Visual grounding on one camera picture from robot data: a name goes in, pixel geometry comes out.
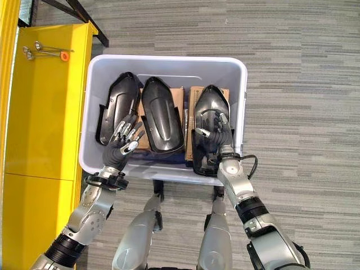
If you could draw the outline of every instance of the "black wrist band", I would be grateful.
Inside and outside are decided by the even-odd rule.
[[[102,178],[93,174],[85,178],[85,183],[95,187],[106,188],[108,190],[126,190],[129,181],[125,180],[124,177],[125,174],[122,172],[120,172],[117,176],[111,175],[109,178]]]

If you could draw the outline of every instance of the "orange tag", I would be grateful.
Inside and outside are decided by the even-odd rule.
[[[60,52],[60,59],[64,62],[68,62],[70,56],[67,52]]]

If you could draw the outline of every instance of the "black cable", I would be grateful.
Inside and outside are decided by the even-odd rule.
[[[310,268],[310,260],[309,260],[309,256],[308,254],[306,254],[305,250],[304,250],[304,247],[303,246],[299,246],[297,243],[295,242],[292,242],[294,244],[294,246],[296,247],[296,249],[298,250],[298,252],[301,253],[301,255],[303,256],[304,258],[304,263],[305,263],[305,266],[307,268]]]
[[[257,158],[257,156],[255,156],[255,155],[247,155],[247,156],[242,156],[242,157],[240,157],[240,160],[243,160],[243,159],[255,159],[253,168],[251,169],[249,175],[247,176],[247,178],[250,180],[250,179],[253,177],[255,171],[257,170],[257,167],[258,167],[258,158]]]

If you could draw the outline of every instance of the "silver arm segment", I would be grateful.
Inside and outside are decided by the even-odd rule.
[[[101,232],[112,210],[115,190],[88,185],[79,206],[50,248],[32,270],[71,270],[84,248]]]
[[[220,162],[218,179],[224,185],[230,202],[237,210],[244,230],[251,240],[247,249],[250,257],[252,254],[257,257],[251,258],[253,265],[253,259],[262,264],[263,268],[255,269],[286,269],[281,267],[300,265],[294,244],[260,201],[244,174],[240,161],[235,157],[228,157]]]

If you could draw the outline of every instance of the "gray carpet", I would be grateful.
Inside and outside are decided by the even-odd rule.
[[[313,269],[360,269],[360,1],[81,0],[104,30],[99,53],[229,56],[248,68],[244,153],[252,182]],[[37,25],[78,23],[39,3]],[[149,265],[195,269],[209,186],[167,183]],[[111,269],[126,226],[151,195],[131,181],[78,269]],[[233,268],[252,269],[228,206]]]

